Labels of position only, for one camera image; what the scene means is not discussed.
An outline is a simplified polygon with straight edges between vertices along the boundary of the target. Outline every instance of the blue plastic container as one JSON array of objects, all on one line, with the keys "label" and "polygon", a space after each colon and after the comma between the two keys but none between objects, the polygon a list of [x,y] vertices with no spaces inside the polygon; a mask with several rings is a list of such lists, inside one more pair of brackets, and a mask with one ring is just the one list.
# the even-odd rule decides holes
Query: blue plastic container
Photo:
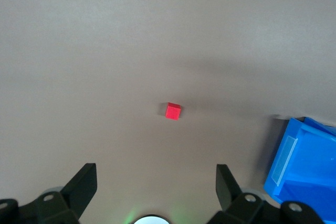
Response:
[{"label": "blue plastic container", "polygon": [[325,223],[336,224],[336,128],[291,119],[264,189],[280,204],[306,203]]}]

